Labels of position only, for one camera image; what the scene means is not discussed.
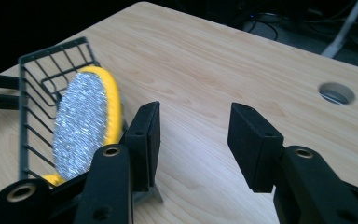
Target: black metal basket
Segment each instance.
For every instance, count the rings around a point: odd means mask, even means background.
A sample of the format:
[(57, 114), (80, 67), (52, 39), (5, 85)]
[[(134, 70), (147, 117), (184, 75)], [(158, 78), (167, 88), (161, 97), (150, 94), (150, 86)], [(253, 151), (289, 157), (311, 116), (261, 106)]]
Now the black metal basket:
[(20, 179), (55, 173), (52, 138), (59, 102), (77, 70), (97, 65), (86, 37), (19, 58)]

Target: silver scrubbing pad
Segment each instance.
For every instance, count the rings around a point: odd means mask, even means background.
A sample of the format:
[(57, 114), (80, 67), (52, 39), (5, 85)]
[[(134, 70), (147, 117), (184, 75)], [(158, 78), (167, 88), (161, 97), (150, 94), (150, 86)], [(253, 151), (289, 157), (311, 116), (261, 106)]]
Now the silver scrubbing pad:
[(94, 152), (103, 146), (106, 122), (102, 81), (93, 73), (78, 73), (62, 97), (55, 121), (53, 155), (63, 179), (88, 171)]

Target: wood grain surface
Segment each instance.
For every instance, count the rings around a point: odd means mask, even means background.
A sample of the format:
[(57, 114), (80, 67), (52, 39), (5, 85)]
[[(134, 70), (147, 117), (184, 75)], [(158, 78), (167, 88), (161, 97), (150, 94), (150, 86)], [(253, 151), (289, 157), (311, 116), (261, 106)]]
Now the wood grain surface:
[[(128, 122), (139, 106), (161, 103), (164, 203), (137, 205), (135, 223), (278, 223), (273, 195), (248, 189), (227, 146), (232, 102), (254, 107), (286, 147), (318, 151), (358, 186), (358, 67), (149, 3), (69, 39), (79, 36), (114, 74)], [(325, 82), (349, 87), (354, 102), (325, 101)], [(18, 131), (18, 112), (0, 110), (0, 190), (17, 180)]]

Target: wooden table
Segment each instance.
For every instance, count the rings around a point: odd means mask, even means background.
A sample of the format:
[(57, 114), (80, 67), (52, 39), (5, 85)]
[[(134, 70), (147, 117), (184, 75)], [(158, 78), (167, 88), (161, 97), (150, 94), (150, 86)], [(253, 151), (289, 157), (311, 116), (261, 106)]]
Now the wooden table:
[[(313, 148), (358, 186), (358, 67), (149, 3), (69, 39), (78, 36), (115, 75), (126, 120), (140, 105), (161, 102), (164, 203), (137, 205), (135, 223), (278, 222), (273, 195), (248, 190), (227, 146), (232, 102), (254, 107), (285, 146)], [(329, 81), (351, 88), (354, 102), (325, 101), (318, 87)], [(18, 123), (17, 111), (0, 111), (0, 190), (17, 180)]]

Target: wire grid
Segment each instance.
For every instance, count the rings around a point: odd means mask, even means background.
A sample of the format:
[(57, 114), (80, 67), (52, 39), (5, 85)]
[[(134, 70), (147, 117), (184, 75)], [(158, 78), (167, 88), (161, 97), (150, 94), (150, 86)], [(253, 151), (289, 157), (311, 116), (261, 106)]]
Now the wire grid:
[(59, 102), (77, 70), (99, 66), (86, 37), (19, 58), (19, 179), (55, 173), (52, 141)]

